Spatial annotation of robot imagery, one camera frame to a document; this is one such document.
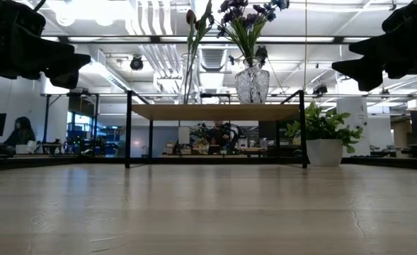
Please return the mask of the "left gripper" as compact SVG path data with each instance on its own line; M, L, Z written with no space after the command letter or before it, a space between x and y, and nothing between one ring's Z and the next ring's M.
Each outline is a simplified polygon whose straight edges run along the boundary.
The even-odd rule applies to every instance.
M25 4L0 0L0 77L34 80L49 71L79 70L91 61L90 55L75 53L73 45L43 41L45 24L45 18ZM78 81L78 71L50 78L63 89L75 89Z

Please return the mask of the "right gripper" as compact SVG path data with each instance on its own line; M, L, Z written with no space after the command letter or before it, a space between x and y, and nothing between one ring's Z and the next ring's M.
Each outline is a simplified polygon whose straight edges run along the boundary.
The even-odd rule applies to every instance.
M360 42L354 42L348 49L356 54L391 59L384 65L384 70L391 79L400 79L406 75L417 76L417 0L412 0L404 7L395 9L382 23L384 35L375 36ZM371 91L382 84L382 69L376 62L367 59L352 59L334 62L332 68L354 79L359 91Z

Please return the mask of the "patterned cut-glass vase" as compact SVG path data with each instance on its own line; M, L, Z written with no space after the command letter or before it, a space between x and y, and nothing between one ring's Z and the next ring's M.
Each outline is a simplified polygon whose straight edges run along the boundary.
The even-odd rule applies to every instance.
M240 104L265 104L270 84L269 71L261 69L261 58L244 60L245 70L235 76L236 92Z

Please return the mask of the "tall clear glass vase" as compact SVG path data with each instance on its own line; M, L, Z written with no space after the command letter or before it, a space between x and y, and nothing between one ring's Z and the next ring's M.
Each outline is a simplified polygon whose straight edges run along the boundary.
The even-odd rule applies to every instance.
M185 53L181 56L182 81L179 91L179 103L196 103L200 93L198 55Z

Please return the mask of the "wooden shelf black metal legs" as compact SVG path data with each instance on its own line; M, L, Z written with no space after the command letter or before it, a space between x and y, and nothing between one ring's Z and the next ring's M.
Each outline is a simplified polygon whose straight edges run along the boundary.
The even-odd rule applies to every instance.
M288 96L279 105L260 105L260 104L239 104L239 105L215 105L215 104L133 104L132 97L134 91L127 93L126 106L126 126L127 141L125 153L125 166L131 162L131 126L132 114L136 113L149 121L149 152L148 157L143 159L145 164L301 164L302 168L307 168L309 163L307 157L306 132L302 131L301 151L299 158L289 158L280 156L280 126L279 122L292 115L299 114L300 123L303 127L305 122L304 92L299 90ZM154 158L152 156L153 128L154 121L195 121L195 120L233 120L233 121L274 121L276 124L275 157L271 158L248 158L241 155L229 155L227 157L206 156L203 158L189 157L170 157Z

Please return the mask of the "person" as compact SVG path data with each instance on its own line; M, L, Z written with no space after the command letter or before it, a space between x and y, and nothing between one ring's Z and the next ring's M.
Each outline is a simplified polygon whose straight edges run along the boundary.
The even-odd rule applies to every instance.
M222 120L214 121L215 126L208 131L208 154L220 154L228 151L231 144L231 129Z
M35 141L35 133L32 129L30 120L23 116L15 121L13 132L4 142L7 146L26 145L29 141Z

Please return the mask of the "green plant in white pot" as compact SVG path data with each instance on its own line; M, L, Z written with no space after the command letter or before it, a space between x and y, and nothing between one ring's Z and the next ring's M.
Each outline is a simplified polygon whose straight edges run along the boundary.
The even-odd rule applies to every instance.
M362 137L362 127L350 127L345 119L350 113L335 109L323 111L314 102L304 110L304 117L287 125L288 137L299 137L307 149L307 159L314 166L337 167L343 153L355 152L354 144Z

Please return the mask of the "white paper sign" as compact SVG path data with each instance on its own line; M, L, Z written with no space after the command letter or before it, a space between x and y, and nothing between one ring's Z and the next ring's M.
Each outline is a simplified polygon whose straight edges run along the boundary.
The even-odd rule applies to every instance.
M178 128L178 143L180 145L190 144L190 128L189 127Z

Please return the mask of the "black background workstation frame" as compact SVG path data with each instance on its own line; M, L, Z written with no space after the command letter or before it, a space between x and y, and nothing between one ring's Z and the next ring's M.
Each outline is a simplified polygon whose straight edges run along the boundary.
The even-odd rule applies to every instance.
M64 94L47 94L43 93L42 96L46 98L46 106L45 106L45 122L44 122L44 133L41 141L41 147L44 153L46 154L55 154L55 150L58 149L60 154L63 154L63 149L65 148L66 142L58 142L58 143L50 143L47 141L47 131L48 131L48 123L49 123L49 112L50 106L55 103L59 98L62 96L66 97L73 97L73 98L88 98L88 97L95 97L96 102L94 103L94 121L91 128L92 131L92 140L89 142L89 147L91 147L92 151L95 152L96 148L96 140L97 140L97 124L98 124L98 108L100 103L100 94L99 93L64 93Z

